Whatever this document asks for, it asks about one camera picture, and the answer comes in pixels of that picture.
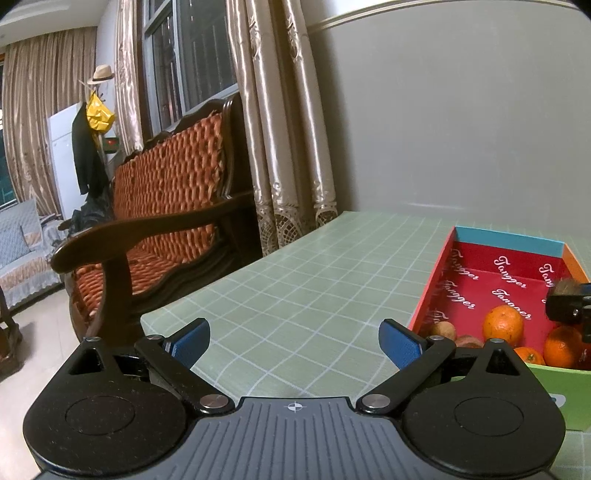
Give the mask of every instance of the black coat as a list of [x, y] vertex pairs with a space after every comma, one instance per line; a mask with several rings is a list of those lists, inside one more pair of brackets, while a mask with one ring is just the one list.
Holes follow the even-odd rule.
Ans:
[[109, 184], [109, 178], [86, 118], [86, 102], [82, 102], [82, 107], [72, 122], [72, 150], [80, 193], [98, 198]]

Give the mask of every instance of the tiled floor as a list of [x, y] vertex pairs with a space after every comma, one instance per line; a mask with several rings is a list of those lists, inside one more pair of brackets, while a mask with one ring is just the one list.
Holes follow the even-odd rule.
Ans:
[[0, 480], [29, 480], [39, 470], [22, 438], [23, 418], [78, 341], [65, 290], [32, 304], [14, 320], [22, 332], [24, 365], [0, 381]]

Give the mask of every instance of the green tablecloth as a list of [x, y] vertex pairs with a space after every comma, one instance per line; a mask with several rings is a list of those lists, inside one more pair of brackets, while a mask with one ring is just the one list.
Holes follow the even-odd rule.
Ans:
[[[170, 335], [196, 317], [212, 330], [193, 367], [235, 400], [244, 395], [348, 395], [352, 401], [396, 371], [378, 345], [378, 325], [407, 325], [456, 223], [346, 212], [285, 248], [142, 317], [146, 333]], [[559, 239], [587, 272], [591, 244]], [[591, 432], [568, 432], [554, 465], [565, 480], [591, 479]]]

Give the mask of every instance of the refrigerator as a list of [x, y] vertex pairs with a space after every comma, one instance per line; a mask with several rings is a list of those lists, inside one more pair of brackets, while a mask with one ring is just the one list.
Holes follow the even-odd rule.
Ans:
[[53, 176], [64, 220], [70, 219], [74, 210], [80, 210], [86, 201], [86, 195], [80, 194], [72, 150], [72, 122], [81, 107], [79, 102], [47, 120]]

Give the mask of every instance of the beige curtain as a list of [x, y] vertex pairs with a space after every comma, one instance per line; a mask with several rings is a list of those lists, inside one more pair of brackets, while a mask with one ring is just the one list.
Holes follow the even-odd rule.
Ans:
[[115, 102], [118, 134], [125, 155], [142, 150], [144, 142], [139, 117], [137, 76], [136, 0], [119, 0], [115, 30]]
[[263, 253], [337, 216], [300, 0], [226, 0]]
[[14, 192], [35, 198], [39, 214], [60, 213], [47, 119], [85, 100], [79, 80], [95, 69], [96, 27], [29, 38], [7, 46], [2, 103], [4, 145]]

